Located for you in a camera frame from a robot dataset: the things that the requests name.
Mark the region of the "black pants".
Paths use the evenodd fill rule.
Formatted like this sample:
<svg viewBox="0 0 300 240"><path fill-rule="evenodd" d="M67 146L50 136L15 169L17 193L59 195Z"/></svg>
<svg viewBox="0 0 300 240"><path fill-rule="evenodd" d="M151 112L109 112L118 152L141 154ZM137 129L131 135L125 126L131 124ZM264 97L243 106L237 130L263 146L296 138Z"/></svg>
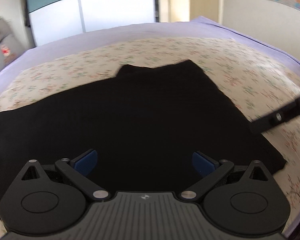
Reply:
<svg viewBox="0 0 300 240"><path fill-rule="evenodd" d="M237 165L260 160L270 173L286 161L192 61L125 65L114 78L0 112L0 200L28 160L53 164L89 149L89 179L110 192L180 192L198 180L192 155Z"/></svg>

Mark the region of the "cream open bedroom door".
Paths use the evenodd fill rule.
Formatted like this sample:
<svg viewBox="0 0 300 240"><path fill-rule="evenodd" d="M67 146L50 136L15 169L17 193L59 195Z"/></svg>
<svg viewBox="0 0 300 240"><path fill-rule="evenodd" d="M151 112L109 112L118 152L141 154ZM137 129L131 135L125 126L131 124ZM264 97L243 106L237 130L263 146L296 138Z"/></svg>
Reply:
<svg viewBox="0 0 300 240"><path fill-rule="evenodd" d="M223 23L224 0L190 0L190 19L203 16L219 24Z"/></svg>

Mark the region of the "floral cream blanket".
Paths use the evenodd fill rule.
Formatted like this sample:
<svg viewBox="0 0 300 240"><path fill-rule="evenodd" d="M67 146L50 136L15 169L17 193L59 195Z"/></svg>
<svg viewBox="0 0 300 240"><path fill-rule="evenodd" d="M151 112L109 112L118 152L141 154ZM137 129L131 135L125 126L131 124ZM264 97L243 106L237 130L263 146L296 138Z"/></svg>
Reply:
<svg viewBox="0 0 300 240"><path fill-rule="evenodd" d="M300 96L300 75L273 56L233 39L162 37L119 42L31 63L21 56L0 72L0 111L113 77L124 64L159 67L192 60L247 119Z"/></svg>

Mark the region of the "lavender bed sheet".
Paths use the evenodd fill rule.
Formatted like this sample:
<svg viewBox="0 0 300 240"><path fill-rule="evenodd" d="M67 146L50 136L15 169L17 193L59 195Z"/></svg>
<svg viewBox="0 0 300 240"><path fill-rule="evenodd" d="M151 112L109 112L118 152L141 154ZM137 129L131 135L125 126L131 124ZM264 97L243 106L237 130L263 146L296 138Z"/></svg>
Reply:
<svg viewBox="0 0 300 240"><path fill-rule="evenodd" d="M0 94L22 70L86 50L158 37L233 38L269 55L300 76L300 61L285 51L200 16L190 22L133 24L97 30L30 49L0 72Z"/></svg>

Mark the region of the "grey cushioned headboard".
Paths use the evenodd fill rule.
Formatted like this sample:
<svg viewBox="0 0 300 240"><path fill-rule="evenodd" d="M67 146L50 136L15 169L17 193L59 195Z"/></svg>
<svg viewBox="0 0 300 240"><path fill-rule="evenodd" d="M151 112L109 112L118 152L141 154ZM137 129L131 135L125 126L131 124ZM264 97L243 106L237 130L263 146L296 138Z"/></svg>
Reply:
<svg viewBox="0 0 300 240"><path fill-rule="evenodd" d="M0 72L25 53L25 48L16 38L8 23L0 19Z"/></svg>

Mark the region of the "white and teal wardrobe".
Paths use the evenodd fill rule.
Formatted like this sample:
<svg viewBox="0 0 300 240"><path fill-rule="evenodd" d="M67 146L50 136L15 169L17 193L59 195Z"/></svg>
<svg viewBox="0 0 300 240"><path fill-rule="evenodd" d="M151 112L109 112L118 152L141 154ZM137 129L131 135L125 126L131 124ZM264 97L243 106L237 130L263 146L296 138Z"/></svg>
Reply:
<svg viewBox="0 0 300 240"><path fill-rule="evenodd" d="M154 0L27 0L37 46L91 31L154 23Z"/></svg>

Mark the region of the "far hallway door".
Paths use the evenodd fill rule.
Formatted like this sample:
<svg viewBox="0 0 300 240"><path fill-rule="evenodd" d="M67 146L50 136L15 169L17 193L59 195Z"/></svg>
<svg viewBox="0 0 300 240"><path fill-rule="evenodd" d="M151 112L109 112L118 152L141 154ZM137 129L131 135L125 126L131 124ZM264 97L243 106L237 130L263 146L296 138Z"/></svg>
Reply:
<svg viewBox="0 0 300 240"><path fill-rule="evenodd" d="M159 22L189 22L190 0L158 0Z"/></svg>

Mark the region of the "dark shelf with items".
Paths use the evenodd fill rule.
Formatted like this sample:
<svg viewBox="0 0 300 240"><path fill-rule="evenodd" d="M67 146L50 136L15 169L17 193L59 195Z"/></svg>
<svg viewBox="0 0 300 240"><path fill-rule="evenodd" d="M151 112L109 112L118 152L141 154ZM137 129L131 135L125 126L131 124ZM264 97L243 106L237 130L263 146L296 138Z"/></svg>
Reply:
<svg viewBox="0 0 300 240"><path fill-rule="evenodd" d="M155 5L155 21L160 22L159 0L154 0L154 5Z"/></svg>

